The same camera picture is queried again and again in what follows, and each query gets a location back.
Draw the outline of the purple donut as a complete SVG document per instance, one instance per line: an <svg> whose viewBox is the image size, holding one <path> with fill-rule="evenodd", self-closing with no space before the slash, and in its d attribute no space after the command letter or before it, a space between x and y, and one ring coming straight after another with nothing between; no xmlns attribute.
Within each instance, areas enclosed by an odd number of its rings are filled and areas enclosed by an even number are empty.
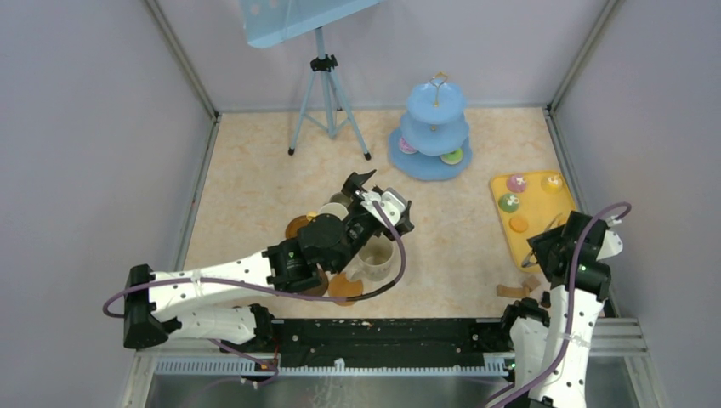
<svg viewBox="0 0 721 408"><path fill-rule="evenodd" d="M417 150L410 146L403 137L399 138L398 146L399 150L404 154L412 155L417 153Z"/></svg>

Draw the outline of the green donut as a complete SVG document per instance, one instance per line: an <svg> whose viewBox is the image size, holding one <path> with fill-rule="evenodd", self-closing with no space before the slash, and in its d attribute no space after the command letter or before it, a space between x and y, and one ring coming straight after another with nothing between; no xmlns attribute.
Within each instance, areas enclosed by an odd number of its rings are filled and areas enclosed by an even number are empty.
<svg viewBox="0 0 721 408"><path fill-rule="evenodd" d="M458 148L454 151L440 155L440 159L446 165L455 166L463 160L463 156L464 156L463 149Z"/></svg>

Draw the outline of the metal tongs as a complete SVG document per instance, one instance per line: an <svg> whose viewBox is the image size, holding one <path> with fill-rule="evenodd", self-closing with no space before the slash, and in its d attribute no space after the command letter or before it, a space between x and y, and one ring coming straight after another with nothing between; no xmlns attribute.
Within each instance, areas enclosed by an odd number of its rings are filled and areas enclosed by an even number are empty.
<svg viewBox="0 0 721 408"><path fill-rule="evenodd" d="M551 221L546 225L545 229L543 230L543 233L548 232L552 228L557 227L559 225L559 221L560 221L562 215L563 215L562 212L556 214L551 219ZM531 249L523 258L523 260L521 262L521 267L522 268L530 268L530 267L537 266L537 265L538 265L538 260L536 257L535 250Z"/></svg>

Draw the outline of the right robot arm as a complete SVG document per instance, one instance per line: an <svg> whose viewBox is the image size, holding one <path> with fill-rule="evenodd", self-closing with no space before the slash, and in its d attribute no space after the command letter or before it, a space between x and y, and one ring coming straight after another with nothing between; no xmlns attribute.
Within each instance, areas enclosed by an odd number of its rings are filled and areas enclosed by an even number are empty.
<svg viewBox="0 0 721 408"><path fill-rule="evenodd" d="M591 341L611 282L600 260L606 238L620 240L601 215L572 211L565 224L528 240L550 284L550 308L524 297L505 309L498 337L514 351L513 381L487 406L587 406Z"/></svg>

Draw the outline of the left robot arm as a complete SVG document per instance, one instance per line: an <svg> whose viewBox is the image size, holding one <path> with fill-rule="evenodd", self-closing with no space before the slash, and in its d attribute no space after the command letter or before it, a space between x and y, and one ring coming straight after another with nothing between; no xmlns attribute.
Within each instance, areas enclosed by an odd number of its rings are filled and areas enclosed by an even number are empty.
<svg viewBox="0 0 721 408"><path fill-rule="evenodd" d="M308 291L324 274L342 272L372 238L392 241L413 231L411 201L391 188L365 182L371 173L351 173L342 194L349 198L344 217L320 213L295 237L245 258L199 269L155 271L133 266L125 288L113 296L123 301L124 348L149 349L177 338L245 344L252 351L269 347L272 315L260 304L222 308L256 295L320 302Z"/></svg>

